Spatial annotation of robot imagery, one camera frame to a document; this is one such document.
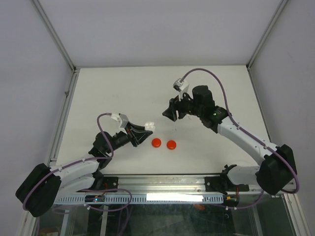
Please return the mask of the white earbud case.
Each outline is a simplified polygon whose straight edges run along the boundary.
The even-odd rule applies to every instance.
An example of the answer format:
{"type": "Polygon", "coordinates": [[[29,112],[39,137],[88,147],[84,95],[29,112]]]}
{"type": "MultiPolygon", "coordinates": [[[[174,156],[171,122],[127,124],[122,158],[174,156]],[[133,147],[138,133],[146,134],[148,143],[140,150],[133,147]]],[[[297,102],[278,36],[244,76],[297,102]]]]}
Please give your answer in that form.
{"type": "Polygon", "coordinates": [[[145,123],[145,125],[144,125],[144,127],[145,127],[145,130],[146,131],[152,131],[152,132],[154,132],[154,130],[155,130],[155,123],[154,122],[146,122],[145,123]]]}

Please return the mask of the orange earbud case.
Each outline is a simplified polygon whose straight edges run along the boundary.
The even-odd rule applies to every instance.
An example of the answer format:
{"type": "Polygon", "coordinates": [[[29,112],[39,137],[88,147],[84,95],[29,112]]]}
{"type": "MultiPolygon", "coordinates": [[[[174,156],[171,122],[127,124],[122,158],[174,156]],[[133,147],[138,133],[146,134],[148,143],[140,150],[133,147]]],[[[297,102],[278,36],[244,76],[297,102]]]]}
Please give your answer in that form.
{"type": "Polygon", "coordinates": [[[174,140],[169,140],[166,145],[169,150],[174,150],[177,147],[177,143],[174,140]]]}
{"type": "Polygon", "coordinates": [[[158,148],[161,146],[161,144],[162,144],[161,139],[159,139],[159,138],[152,139],[152,146],[153,147],[158,148]]]}

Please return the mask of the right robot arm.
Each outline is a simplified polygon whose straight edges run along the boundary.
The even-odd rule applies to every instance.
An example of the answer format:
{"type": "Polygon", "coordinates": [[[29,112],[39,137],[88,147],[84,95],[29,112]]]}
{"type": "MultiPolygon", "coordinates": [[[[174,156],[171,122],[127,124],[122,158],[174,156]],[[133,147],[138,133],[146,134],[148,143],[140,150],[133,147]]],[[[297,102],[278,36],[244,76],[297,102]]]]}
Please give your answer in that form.
{"type": "Polygon", "coordinates": [[[225,108],[215,105],[207,86],[194,87],[192,96],[187,93],[188,86],[173,87],[179,94],[170,99],[163,116],[172,121],[183,119],[186,115],[196,116],[206,128],[232,141],[256,162],[255,166],[246,167],[226,165],[220,173],[219,183],[214,186],[219,192],[225,193],[241,184],[260,186],[271,195],[285,191],[285,186],[297,174],[293,151],[289,146],[280,147],[246,131],[225,108]]]}

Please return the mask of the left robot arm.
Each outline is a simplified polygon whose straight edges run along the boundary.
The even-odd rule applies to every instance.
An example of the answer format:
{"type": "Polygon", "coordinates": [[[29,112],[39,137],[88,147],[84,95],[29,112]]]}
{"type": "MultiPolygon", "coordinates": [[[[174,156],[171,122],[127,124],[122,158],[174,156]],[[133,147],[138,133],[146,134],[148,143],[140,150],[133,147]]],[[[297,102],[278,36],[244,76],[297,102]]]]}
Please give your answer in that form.
{"type": "Polygon", "coordinates": [[[155,124],[147,122],[143,126],[127,122],[118,133],[111,136],[100,131],[92,149],[81,158],[63,165],[36,165],[29,173],[15,196],[22,203],[23,210],[33,217],[42,216],[56,200],[81,190],[100,190],[103,186],[104,169],[112,160],[114,151],[132,144],[142,144],[153,134],[155,124]]]}

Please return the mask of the aluminium mounting rail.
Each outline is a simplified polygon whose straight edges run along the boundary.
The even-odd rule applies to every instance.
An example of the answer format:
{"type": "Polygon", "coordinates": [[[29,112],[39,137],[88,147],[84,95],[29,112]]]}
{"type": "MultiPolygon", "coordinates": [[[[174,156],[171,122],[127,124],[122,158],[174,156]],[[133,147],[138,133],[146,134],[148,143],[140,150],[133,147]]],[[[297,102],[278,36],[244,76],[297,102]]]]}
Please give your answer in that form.
{"type": "MultiPolygon", "coordinates": [[[[111,192],[128,190],[134,194],[147,193],[181,193],[181,194],[203,194],[219,192],[206,192],[204,177],[220,176],[214,175],[103,175],[118,177],[117,191],[109,189],[111,192]]],[[[81,192],[84,188],[92,186],[96,180],[92,175],[85,175],[68,183],[62,182],[60,196],[67,196],[76,192],[81,192]]]]}

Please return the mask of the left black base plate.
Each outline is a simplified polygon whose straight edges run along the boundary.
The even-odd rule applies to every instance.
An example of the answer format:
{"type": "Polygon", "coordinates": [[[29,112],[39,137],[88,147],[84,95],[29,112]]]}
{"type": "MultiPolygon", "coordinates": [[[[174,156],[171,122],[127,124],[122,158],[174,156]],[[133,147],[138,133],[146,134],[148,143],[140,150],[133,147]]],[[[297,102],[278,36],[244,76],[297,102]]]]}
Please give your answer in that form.
{"type": "Polygon", "coordinates": [[[81,192],[89,192],[91,191],[100,191],[104,192],[105,190],[113,189],[114,191],[117,191],[118,188],[118,177],[112,177],[112,176],[103,176],[100,178],[97,178],[91,187],[84,188],[81,190],[81,192]]]}

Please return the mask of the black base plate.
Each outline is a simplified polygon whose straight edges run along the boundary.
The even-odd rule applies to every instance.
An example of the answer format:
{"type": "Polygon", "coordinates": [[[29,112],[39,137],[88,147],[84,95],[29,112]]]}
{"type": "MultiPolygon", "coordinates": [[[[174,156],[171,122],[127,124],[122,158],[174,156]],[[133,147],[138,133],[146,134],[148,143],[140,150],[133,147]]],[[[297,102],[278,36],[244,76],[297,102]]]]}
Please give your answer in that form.
{"type": "Polygon", "coordinates": [[[228,192],[249,192],[249,186],[246,184],[235,185],[230,180],[220,176],[204,177],[206,192],[220,192],[227,194],[228,192]]]}
{"type": "Polygon", "coordinates": [[[84,188],[81,190],[81,192],[89,192],[91,191],[100,191],[104,192],[105,190],[113,189],[114,191],[117,191],[118,188],[118,177],[112,177],[112,176],[103,176],[100,178],[97,178],[91,187],[84,188]]]}

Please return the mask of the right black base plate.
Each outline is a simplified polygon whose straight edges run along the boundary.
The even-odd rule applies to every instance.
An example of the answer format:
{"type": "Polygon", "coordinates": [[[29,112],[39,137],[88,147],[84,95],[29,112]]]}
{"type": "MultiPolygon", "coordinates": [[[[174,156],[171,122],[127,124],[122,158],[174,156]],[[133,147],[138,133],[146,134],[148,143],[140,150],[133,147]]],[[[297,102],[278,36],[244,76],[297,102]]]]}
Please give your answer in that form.
{"type": "Polygon", "coordinates": [[[206,192],[220,192],[227,194],[228,192],[249,192],[249,186],[246,184],[235,185],[230,180],[220,176],[204,177],[206,192]]]}

